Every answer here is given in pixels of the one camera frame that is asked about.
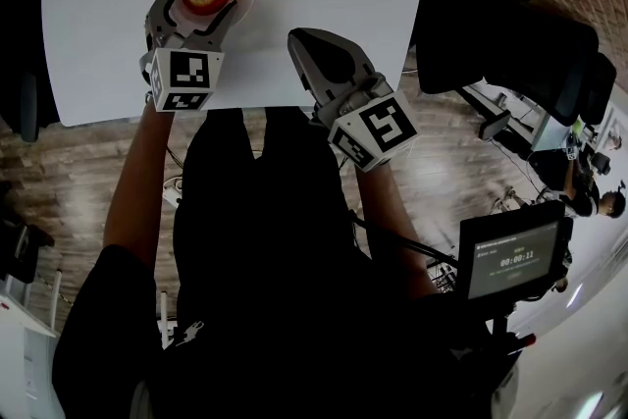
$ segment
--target digital timer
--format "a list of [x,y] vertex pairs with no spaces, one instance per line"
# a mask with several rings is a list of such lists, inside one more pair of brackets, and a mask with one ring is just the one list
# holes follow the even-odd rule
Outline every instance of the digital timer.
[[499,266],[508,267],[510,264],[518,264],[519,262],[523,262],[525,260],[530,260],[534,258],[534,250],[526,251],[525,253],[520,253],[515,255],[512,258],[504,258],[499,262]]

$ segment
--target person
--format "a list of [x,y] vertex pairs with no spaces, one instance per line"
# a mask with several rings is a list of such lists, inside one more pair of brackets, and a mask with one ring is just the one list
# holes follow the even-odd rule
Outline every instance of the person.
[[584,156],[579,156],[579,161],[575,161],[567,159],[562,150],[532,152],[530,144],[522,144],[522,140],[511,131],[500,131],[495,135],[495,140],[530,163],[541,182],[565,203],[569,216],[591,217],[600,214],[616,219],[623,214],[626,197],[621,192],[622,187],[600,197],[595,177],[589,175],[592,171],[580,167],[580,162],[588,163],[588,160],[583,159]]
[[[360,252],[328,132],[298,109],[266,116],[257,160],[238,109],[208,112],[187,151],[179,328],[162,350],[153,274],[173,115],[149,101],[55,353],[68,418],[390,413],[464,387],[420,315],[445,297],[424,257],[381,235],[368,235],[372,259]],[[357,182],[367,222],[418,239],[390,164]]]

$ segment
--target black clothing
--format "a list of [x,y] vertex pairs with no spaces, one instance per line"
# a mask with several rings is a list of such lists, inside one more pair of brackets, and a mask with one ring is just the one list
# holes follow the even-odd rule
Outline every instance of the black clothing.
[[[543,150],[534,152],[529,159],[530,166],[539,175],[541,181],[551,190],[562,192],[569,160],[562,150]],[[560,195],[560,200],[581,217],[591,217],[598,213],[600,206],[600,191],[593,183],[589,188],[590,179],[579,176],[574,169],[572,179],[576,189],[576,197],[571,200],[566,195]]]
[[[533,152],[527,141],[511,131],[500,131],[494,139],[523,161],[529,162],[541,182],[550,190],[563,192],[569,160],[562,150]],[[584,152],[579,159],[581,163],[586,163],[588,168],[587,155]],[[576,189],[576,197],[572,201],[567,196],[560,195],[560,200],[581,217],[596,215],[600,206],[600,191],[596,184],[593,183],[589,188],[590,179],[588,176],[578,175],[577,170],[574,170],[572,183]]]
[[455,358],[427,335],[432,321],[390,302],[354,246],[327,131],[295,109],[267,119],[258,160],[239,110],[211,111],[188,149],[179,329],[165,351],[151,272],[121,247],[103,250],[55,354],[69,419],[129,417],[140,381],[157,418],[379,407],[428,417],[440,391],[462,388]]

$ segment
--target person in background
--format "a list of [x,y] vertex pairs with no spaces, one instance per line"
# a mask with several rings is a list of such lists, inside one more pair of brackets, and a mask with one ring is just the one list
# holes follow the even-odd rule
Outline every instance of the person in background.
[[530,144],[524,144],[511,131],[500,131],[494,136],[494,140],[530,164],[541,182],[565,203],[569,216],[605,215],[616,219],[623,214],[626,208],[626,197],[622,193],[625,188],[625,185],[622,187],[623,182],[617,190],[600,196],[595,177],[588,175],[591,170],[582,169],[580,161],[567,159],[563,150],[532,152]]

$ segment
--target monitor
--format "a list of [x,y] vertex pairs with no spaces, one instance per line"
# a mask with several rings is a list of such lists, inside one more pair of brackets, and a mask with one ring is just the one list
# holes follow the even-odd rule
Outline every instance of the monitor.
[[491,310],[542,294],[561,274],[573,222],[550,201],[460,223],[456,294]]
[[558,222],[475,245],[468,298],[489,295],[550,273]]

